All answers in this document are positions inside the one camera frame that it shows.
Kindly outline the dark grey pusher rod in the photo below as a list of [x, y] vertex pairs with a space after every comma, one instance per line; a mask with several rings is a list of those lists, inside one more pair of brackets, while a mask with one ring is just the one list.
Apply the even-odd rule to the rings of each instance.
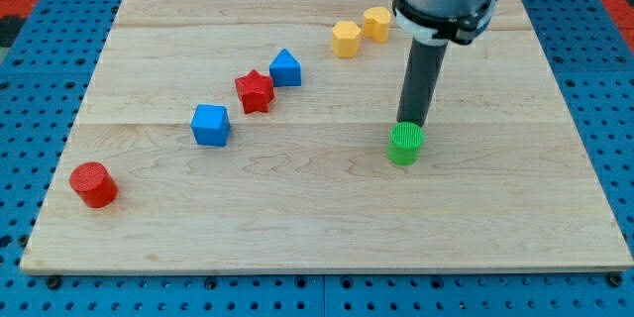
[[422, 127], [427, 118], [447, 43], [431, 46], [412, 41], [396, 120]]

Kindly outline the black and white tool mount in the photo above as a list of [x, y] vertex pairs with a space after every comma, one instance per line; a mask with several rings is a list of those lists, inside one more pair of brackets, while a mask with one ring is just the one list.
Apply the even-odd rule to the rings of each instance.
[[396, 24], [418, 43], [439, 46], [453, 42], [466, 46], [488, 27], [498, 0], [485, 0], [473, 13], [464, 17], [435, 17], [416, 10], [405, 0], [392, 0]]

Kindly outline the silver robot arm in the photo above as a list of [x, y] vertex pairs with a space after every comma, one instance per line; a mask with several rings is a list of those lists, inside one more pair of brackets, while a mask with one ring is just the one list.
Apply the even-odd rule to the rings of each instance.
[[412, 36], [396, 120], [422, 127], [449, 43], [470, 45], [497, 0], [392, 0], [396, 24]]

